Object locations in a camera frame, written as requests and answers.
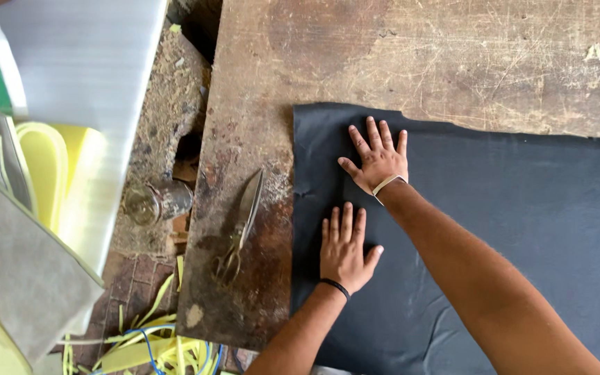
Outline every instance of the worn wooden table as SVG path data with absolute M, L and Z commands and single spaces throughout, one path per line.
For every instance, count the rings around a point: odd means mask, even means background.
M 260 349 L 289 315 L 291 105 L 600 137 L 600 1 L 225 0 L 212 80 L 178 332 Z M 219 289 L 209 262 L 260 167 L 240 275 Z

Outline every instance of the person's left hand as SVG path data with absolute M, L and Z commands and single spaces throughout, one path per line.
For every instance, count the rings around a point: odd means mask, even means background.
M 349 294 L 359 291 L 374 274 L 383 246 L 377 245 L 363 255 L 365 242 L 365 209 L 358 210 L 353 226 L 353 205 L 344 204 L 344 215 L 339 226 L 339 208 L 333 208 L 332 218 L 323 219 L 321 243 L 321 278 L 341 284 Z

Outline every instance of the metal scissors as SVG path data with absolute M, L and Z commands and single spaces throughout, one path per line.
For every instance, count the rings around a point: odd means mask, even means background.
M 232 285 L 240 273 L 240 250 L 244 247 L 253 227 L 256 210 L 258 210 L 261 201 L 264 181 L 265 176 L 261 169 L 254 175 L 245 189 L 245 194 L 240 202 L 235 230 L 231 235 L 229 250 L 223 256 L 217 256 L 212 260 L 212 276 L 222 286 Z

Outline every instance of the black upholstery fabric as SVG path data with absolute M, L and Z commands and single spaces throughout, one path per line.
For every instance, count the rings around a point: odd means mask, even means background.
M 347 128 L 365 118 L 409 132 L 409 182 L 500 251 L 600 359 L 600 139 L 477 132 L 396 111 L 295 106 L 295 312 L 319 280 L 321 219 L 345 200 L 367 209 L 366 249 L 385 248 L 321 346 L 317 364 L 361 374 L 494 374 L 413 244 L 337 164 L 359 164 Z

